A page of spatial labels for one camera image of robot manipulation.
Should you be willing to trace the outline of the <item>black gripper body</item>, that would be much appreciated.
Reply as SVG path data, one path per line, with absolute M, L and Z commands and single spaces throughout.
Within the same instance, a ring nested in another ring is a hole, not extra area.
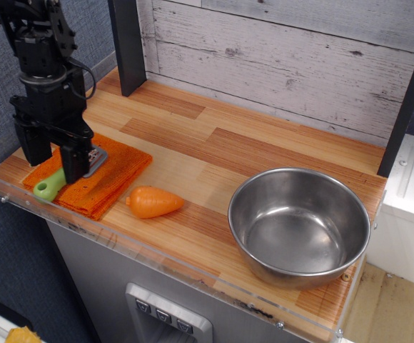
M 36 127 L 51 142 L 85 144 L 93 138 L 92 129 L 83 119 L 86 91 L 80 69 L 64 69 L 48 77 L 19 75 L 24 96 L 13 96 L 14 121 Z

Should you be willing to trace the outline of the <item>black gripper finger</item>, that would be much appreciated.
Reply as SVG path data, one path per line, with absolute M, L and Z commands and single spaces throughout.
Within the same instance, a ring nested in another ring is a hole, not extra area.
M 67 184 L 73 184 L 89 173 L 89 153 L 92 149 L 91 142 L 74 144 L 73 146 L 65 144 L 60 147 L 62 167 Z
M 31 166 L 38 166 L 52 157 L 51 142 L 41 130 L 15 121 L 16 135 L 26 160 Z

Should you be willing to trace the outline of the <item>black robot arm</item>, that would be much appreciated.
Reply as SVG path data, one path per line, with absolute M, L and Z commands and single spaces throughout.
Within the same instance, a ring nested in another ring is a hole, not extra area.
M 94 133 L 83 119 L 89 95 L 87 67 L 72 58 L 75 32 L 59 1 L 0 1 L 0 25 L 19 60 L 26 93 L 10 99 L 16 135 L 26 160 L 37 166 L 61 150 L 67 183 L 90 171 Z

